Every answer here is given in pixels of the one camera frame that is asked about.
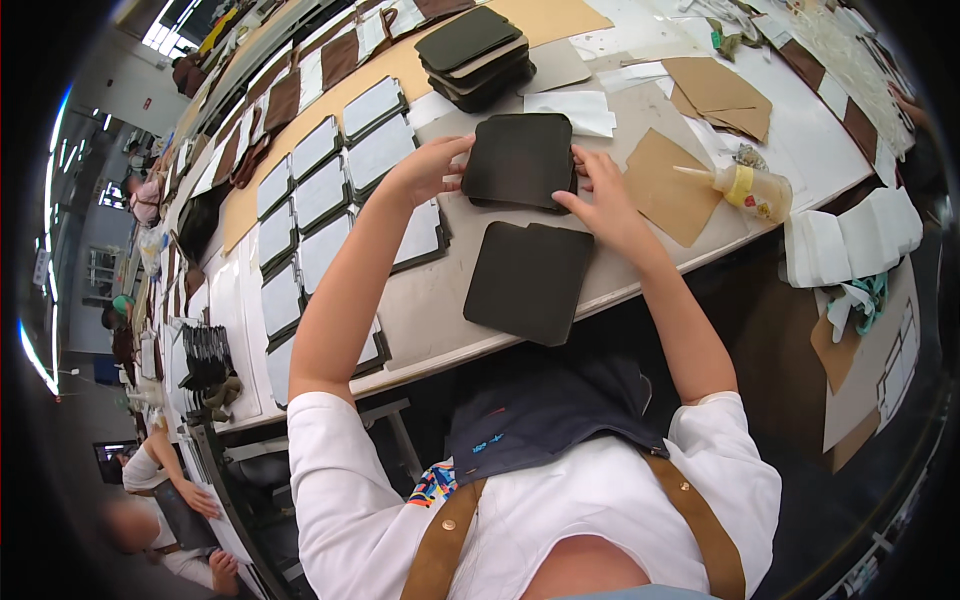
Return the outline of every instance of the teal fabric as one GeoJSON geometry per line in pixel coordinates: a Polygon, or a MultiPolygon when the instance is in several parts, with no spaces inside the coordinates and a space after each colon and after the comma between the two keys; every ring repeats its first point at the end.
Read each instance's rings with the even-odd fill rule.
{"type": "Polygon", "coordinates": [[[113,309],[124,317],[127,317],[127,302],[133,304],[133,298],[126,294],[121,294],[113,299],[113,309]]]}
{"type": "Polygon", "coordinates": [[[716,596],[710,596],[692,589],[649,584],[617,591],[598,591],[597,593],[580,596],[562,596],[555,600],[705,600],[707,598],[716,598],[716,596]]]}

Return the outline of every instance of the dark blue apron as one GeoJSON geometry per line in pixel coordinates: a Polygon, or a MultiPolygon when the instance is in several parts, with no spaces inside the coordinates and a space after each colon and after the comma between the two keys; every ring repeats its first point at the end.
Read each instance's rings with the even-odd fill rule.
{"type": "Polygon", "coordinates": [[[444,600],[487,478],[556,459],[584,440],[619,436],[634,444],[700,547],[710,592],[743,600],[739,552],[706,500],[669,461],[643,422],[649,380],[636,361],[589,346],[523,344],[458,370],[448,446],[457,489],[434,514],[400,600],[444,600]]]}

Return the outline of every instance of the person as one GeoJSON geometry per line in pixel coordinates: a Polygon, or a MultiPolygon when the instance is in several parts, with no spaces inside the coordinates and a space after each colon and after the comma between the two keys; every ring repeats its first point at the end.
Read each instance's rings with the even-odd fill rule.
{"type": "Polygon", "coordinates": [[[187,98],[193,98],[206,80],[206,73],[200,68],[205,58],[206,52],[194,52],[185,57],[178,57],[173,61],[174,72],[172,76],[174,83],[177,84],[177,91],[187,98]]]}
{"type": "Polygon", "coordinates": [[[160,194],[163,190],[163,176],[153,173],[150,180],[144,182],[136,173],[130,174],[121,183],[130,197],[130,210],[136,222],[146,228],[154,228],[160,222],[160,194]]]}
{"type": "Polygon", "coordinates": [[[206,518],[217,518],[220,510],[210,495],[183,477],[177,452],[167,440],[166,430],[156,429],[133,456],[114,455],[123,469],[127,497],[108,501],[101,511],[101,531],[109,545],[124,554],[148,553],[175,575],[217,593],[239,593],[239,564],[222,549],[179,549],[178,540],[166,514],[147,492],[170,481],[186,504],[206,518]]]}
{"type": "Polygon", "coordinates": [[[104,314],[100,318],[100,323],[107,329],[115,331],[116,329],[129,326],[133,319],[133,304],[136,302],[130,296],[121,294],[104,307],[104,314]]]}
{"type": "Polygon", "coordinates": [[[915,144],[900,163],[900,176],[910,200],[924,220],[924,226],[937,222],[936,203],[947,194],[944,164],[937,153],[930,128],[930,117],[918,106],[916,99],[907,99],[892,83],[888,84],[897,106],[910,117],[914,125],[915,144]]]}
{"type": "Polygon", "coordinates": [[[391,488],[349,381],[413,209],[459,189],[444,177],[464,171],[452,161],[473,141],[434,140],[387,175],[300,321],[287,427],[311,586],[322,598],[535,600],[651,583],[749,597],[773,560],[780,476],[748,433],[730,356],[616,164],[576,145],[592,203],[553,198],[636,268],[682,402],[668,437],[642,419],[629,357],[576,362],[526,343],[522,368],[455,390],[452,458],[407,502],[391,488]]]}

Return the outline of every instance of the stack of leather pieces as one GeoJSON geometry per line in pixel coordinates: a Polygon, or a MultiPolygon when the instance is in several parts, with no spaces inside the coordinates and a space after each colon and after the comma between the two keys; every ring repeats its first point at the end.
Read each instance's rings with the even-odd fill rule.
{"type": "Polygon", "coordinates": [[[570,137],[559,113],[498,114],[479,123],[461,189],[476,206],[532,207],[566,214],[553,192],[577,193],[570,137]]]}
{"type": "Polygon", "coordinates": [[[488,7],[463,14],[414,46],[427,81],[464,112],[482,112],[537,72],[523,32],[488,7]]]}

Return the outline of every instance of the window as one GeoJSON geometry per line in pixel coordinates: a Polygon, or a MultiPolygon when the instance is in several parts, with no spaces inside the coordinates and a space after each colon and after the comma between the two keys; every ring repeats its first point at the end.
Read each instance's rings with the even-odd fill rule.
{"type": "Polygon", "coordinates": [[[115,181],[107,181],[107,186],[100,192],[100,200],[97,204],[101,206],[112,206],[120,210],[126,210],[123,201],[123,190],[115,181]]]}

